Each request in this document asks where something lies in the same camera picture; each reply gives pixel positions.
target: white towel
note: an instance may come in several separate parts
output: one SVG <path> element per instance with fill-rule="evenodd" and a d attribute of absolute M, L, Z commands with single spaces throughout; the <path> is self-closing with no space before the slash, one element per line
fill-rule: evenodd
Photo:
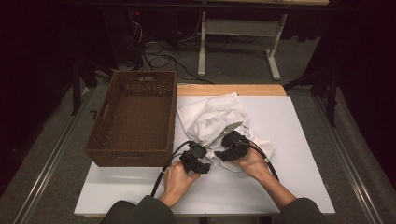
<path fill-rule="evenodd" d="M 258 145 L 268 158 L 276 149 L 270 140 L 259 139 L 248 128 L 249 116 L 239 103 L 236 92 L 183 105 L 177 109 L 177 114 L 186 135 L 197 143 L 212 143 L 227 125 L 242 121 L 243 124 L 235 130 Z M 215 166 L 221 164 L 231 171 L 241 172 L 238 166 L 215 156 L 215 151 L 223 150 L 221 138 L 217 139 L 211 144 L 206 156 Z"/>

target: brown basket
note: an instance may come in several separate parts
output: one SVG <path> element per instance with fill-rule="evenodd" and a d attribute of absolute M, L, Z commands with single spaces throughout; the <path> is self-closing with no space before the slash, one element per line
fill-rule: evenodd
<path fill-rule="evenodd" d="M 176 106 L 175 72 L 115 72 L 85 152 L 98 166 L 164 166 Z"/>

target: white table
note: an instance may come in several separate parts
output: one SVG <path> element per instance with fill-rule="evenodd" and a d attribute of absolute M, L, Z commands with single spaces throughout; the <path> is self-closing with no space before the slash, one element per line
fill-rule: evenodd
<path fill-rule="evenodd" d="M 177 106 L 203 98 L 179 96 Z M 297 197 L 315 201 L 322 213 L 334 213 L 291 99 L 286 96 L 240 96 L 240 100 L 251 117 L 249 127 L 252 131 L 262 139 L 271 139 L 276 145 L 271 161 L 280 182 Z M 186 140 L 177 118 L 175 148 Z M 119 200 L 139 203 L 145 195 L 150 195 L 160 169 L 99 168 L 92 163 L 75 214 L 103 216 Z M 163 184 L 159 186 L 157 196 L 162 192 Z M 255 180 L 222 167 L 212 167 L 207 175 L 202 175 L 172 210 L 177 216 L 195 217 L 262 216 L 279 212 Z"/>

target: forearm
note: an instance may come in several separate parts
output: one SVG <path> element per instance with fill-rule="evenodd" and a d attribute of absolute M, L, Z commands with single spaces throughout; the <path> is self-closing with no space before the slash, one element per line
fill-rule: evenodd
<path fill-rule="evenodd" d="M 296 200 L 296 197 L 267 170 L 255 174 L 254 178 L 264 187 L 279 210 Z"/>

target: metal frame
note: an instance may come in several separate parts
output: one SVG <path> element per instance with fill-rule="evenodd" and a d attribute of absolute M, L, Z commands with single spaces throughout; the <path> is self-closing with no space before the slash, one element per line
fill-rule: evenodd
<path fill-rule="evenodd" d="M 283 14 L 279 21 L 239 21 L 239 20 L 215 20 L 207 19 L 206 12 L 202 12 L 201 22 L 201 47 L 198 60 L 198 76 L 205 75 L 206 66 L 206 35 L 251 35 L 270 36 L 274 38 L 271 49 L 265 51 L 267 61 L 270 65 L 271 74 L 274 80 L 280 80 L 280 74 L 274 58 L 277 45 L 285 26 L 287 14 Z"/>

